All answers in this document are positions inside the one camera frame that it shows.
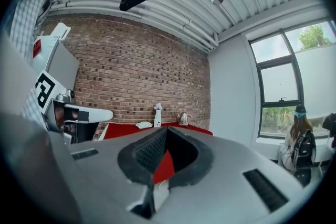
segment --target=brick wall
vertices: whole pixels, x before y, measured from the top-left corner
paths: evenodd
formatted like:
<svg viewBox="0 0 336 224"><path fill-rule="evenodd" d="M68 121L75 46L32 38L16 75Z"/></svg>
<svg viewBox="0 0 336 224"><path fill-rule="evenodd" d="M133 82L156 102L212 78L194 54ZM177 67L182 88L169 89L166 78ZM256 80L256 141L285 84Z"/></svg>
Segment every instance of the brick wall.
<svg viewBox="0 0 336 224"><path fill-rule="evenodd" d="M42 25L44 35L59 22L71 27L64 45L80 61L77 104L113 110L111 122L135 124L153 123L153 107L161 102L162 122L174 122L177 112L186 111L193 125L208 129L205 54L159 29L111 16L51 16Z"/></svg>

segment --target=sky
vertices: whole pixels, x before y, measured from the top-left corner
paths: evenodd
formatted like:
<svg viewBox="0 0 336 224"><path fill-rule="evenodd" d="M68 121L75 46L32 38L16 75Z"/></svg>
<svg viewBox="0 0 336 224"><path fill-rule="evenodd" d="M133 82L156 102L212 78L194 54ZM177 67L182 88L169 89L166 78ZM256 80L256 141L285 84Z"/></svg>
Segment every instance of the sky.
<svg viewBox="0 0 336 224"><path fill-rule="evenodd" d="M320 25L322 27L324 36L328 37L332 42L336 42L336 38L331 28L329 27L329 24L324 22L320 23ZM299 51L302 47L302 43L299 40L299 35L306 29L309 29L309 26L286 32L288 40L294 51ZM289 55L286 44L280 35L256 42L252 44L252 49L257 62L263 62Z"/></svg>

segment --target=tree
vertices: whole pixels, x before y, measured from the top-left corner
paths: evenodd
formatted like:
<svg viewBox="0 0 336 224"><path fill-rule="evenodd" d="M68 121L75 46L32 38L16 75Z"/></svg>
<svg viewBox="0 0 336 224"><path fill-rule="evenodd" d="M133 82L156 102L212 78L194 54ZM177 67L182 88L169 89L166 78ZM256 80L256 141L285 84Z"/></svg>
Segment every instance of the tree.
<svg viewBox="0 0 336 224"><path fill-rule="evenodd" d="M282 129L282 131L285 132L292 124L294 110L295 107L292 106L285 106L282 108L264 108L262 129L271 129L272 131Z"/></svg>
<svg viewBox="0 0 336 224"><path fill-rule="evenodd" d="M331 44L331 40L324 37L321 25L312 25L299 35L299 40L303 46L301 50Z"/></svg>

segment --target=window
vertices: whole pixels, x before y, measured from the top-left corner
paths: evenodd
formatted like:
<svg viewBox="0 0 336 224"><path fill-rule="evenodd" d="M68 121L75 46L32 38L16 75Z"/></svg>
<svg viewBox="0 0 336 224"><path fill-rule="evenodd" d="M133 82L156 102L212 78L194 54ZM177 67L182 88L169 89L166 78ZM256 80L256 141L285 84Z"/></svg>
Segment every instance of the window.
<svg viewBox="0 0 336 224"><path fill-rule="evenodd" d="M329 22L322 22L286 32L294 52L324 46L336 42Z"/></svg>
<svg viewBox="0 0 336 224"><path fill-rule="evenodd" d="M291 63L261 70L264 84L264 101L297 100L298 91Z"/></svg>
<svg viewBox="0 0 336 224"><path fill-rule="evenodd" d="M289 55L284 39L277 35L252 44L257 63Z"/></svg>
<svg viewBox="0 0 336 224"><path fill-rule="evenodd" d="M261 91L261 137L283 139L298 104L307 110L316 138L328 136L322 122L336 112L336 26L310 23L250 42Z"/></svg>
<svg viewBox="0 0 336 224"><path fill-rule="evenodd" d="M260 136L284 137L294 122L295 106L282 108L263 108Z"/></svg>

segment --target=vent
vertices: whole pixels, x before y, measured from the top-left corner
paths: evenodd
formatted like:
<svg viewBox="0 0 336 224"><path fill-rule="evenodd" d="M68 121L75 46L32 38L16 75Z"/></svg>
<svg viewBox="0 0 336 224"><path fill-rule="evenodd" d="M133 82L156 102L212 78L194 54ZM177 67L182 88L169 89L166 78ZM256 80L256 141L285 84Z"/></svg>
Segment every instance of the vent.
<svg viewBox="0 0 336 224"><path fill-rule="evenodd" d="M287 198L257 169L243 173L270 212L288 202Z"/></svg>
<svg viewBox="0 0 336 224"><path fill-rule="evenodd" d="M78 160L78 159L83 159L83 158L87 158L93 155L98 154L98 151L94 148L91 148L89 150L85 150L85 151L80 151L80 152L75 152L72 153L72 157L74 158L74 160Z"/></svg>

